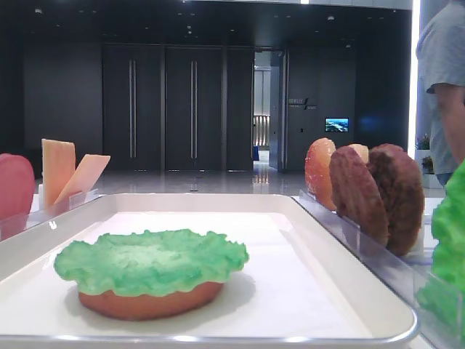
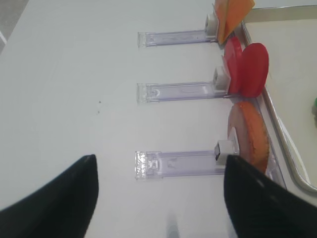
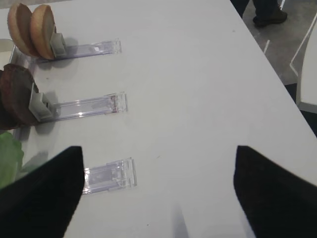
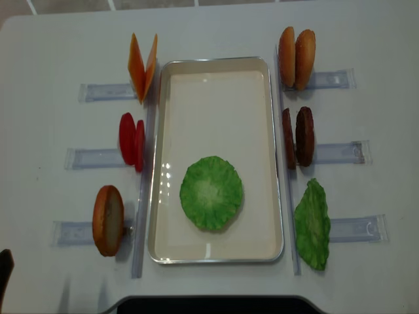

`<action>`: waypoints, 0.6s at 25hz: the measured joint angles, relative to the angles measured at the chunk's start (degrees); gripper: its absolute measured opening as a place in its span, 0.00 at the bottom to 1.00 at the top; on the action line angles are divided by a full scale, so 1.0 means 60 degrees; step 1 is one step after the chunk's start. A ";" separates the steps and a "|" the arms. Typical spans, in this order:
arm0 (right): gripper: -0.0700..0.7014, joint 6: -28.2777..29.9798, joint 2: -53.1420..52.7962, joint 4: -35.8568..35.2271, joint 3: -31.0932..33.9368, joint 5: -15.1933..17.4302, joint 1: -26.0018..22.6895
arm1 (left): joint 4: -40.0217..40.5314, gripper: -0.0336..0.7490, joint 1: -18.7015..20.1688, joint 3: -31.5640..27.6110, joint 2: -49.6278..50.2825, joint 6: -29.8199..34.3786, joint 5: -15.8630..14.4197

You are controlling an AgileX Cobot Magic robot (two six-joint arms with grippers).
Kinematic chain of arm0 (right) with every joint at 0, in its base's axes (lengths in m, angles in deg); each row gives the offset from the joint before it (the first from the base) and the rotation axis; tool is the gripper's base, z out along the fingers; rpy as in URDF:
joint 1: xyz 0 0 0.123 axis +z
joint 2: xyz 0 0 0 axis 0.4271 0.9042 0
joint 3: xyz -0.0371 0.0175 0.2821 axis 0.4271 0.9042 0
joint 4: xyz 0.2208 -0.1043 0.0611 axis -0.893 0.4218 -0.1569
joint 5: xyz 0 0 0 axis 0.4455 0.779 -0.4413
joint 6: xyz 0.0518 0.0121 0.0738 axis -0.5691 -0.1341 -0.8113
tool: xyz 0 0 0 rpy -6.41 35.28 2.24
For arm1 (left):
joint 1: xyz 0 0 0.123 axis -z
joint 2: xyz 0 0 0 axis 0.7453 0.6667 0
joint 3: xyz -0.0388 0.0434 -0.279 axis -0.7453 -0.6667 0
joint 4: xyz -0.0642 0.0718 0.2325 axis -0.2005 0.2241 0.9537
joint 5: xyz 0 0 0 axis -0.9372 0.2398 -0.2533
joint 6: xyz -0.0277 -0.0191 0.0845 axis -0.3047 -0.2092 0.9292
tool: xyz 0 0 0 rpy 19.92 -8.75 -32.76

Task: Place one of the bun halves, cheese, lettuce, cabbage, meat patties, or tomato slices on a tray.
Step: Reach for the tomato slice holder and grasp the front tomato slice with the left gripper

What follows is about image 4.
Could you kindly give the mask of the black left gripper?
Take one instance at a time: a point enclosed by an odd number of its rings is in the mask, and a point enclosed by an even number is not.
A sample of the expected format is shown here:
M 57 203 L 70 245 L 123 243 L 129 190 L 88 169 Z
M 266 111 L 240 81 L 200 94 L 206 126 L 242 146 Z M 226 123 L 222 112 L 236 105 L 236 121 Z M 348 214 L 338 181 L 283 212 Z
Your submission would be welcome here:
M 14 268 L 14 259 L 10 249 L 5 249 L 0 254 L 0 289 L 1 296 L 4 296 L 7 284 Z

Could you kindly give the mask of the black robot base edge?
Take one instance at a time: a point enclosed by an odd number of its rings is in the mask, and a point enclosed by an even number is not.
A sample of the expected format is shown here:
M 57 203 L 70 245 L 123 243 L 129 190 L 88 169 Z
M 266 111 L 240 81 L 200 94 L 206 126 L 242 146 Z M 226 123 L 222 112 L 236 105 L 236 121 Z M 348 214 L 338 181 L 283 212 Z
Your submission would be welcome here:
M 276 296 L 161 296 L 131 298 L 117 313 L 320 313 L 305 300 Z

